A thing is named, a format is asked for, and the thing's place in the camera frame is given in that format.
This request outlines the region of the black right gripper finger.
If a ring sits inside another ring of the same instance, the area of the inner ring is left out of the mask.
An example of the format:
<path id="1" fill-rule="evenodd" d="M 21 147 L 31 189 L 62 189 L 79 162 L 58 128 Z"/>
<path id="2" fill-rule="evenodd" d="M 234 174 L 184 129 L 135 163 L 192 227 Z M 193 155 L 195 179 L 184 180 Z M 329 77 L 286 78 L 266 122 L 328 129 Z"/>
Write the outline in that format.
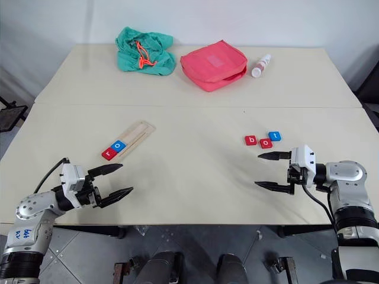
<path id="1" fill-rule="evenodd" d="M 267 153 L 262 153 L 258 155 L 260 159 L 266 160 L 290 160 L 291 151 L 272 151 Z"/>
<path id="2" fill-rule="evenodd" d="M 279 185 L 276 182 L 261 181 L 261 182 L 254 182 L 254 184 L 264 189 L 267 189 L 269 191 L 287 193 L 289 195 L 294 194 L 294 184 L 292 183 L 289 185 Z"/>

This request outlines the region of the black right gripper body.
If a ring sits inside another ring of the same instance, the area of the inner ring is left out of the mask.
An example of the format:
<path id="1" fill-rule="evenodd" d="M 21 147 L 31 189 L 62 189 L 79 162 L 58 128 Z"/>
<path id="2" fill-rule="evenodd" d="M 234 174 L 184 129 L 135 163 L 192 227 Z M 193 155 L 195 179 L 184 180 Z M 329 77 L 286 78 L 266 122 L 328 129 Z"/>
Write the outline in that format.
<path id="1" fill-rule="evenodd" d="M 295 164 L 290 164 L 287 170 L 287 193 L 294 195 L 295 185 L 307 185 L 308 169 Z"/>

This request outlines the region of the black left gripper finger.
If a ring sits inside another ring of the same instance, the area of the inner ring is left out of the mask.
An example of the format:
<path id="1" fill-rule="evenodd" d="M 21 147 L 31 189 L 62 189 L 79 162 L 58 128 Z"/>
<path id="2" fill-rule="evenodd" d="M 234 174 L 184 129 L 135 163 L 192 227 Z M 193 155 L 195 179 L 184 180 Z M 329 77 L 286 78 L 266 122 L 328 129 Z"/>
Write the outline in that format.
<path id="1" fill-rule="evenodd" d="M 88 176 L 91 179 L 94 179 L 97 176 L 108 175 L 108 174 L 118 170 L 121 167 L 123 167 L 123 164 L 121 164 L 121 163 L 105 164 L 105 165 L 102 165 L 102 166 L 88 170 Z"/>
<path id="2" fill-rule="evenodd" d="M 112 205 L 112 204 L 120 201 L 121 199 L 126 197 L 133 189 L 134 189 L 134 187 L 129 187 L 129 188 L 120 189 L 120 190 L 117 190 L 115 192 L 112 192 L 106 198 L 100 200 L 99 207 L 105 208 L 109 205 Z"/>

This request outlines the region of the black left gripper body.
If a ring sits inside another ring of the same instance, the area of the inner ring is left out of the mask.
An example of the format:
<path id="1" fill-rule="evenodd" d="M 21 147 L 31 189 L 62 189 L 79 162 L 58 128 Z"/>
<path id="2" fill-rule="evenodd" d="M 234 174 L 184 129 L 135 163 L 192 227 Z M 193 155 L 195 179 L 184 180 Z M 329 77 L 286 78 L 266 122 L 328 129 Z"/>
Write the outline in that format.
<path id="1" fill-rule="evenodd" d="M 100 207 L 101 195 L 97 186 L 93 184 L 94 178 L 90 175 L 85 176 L 83 186 L 75 194 L 81 206 L 91 205 L 93 208 Z"/>

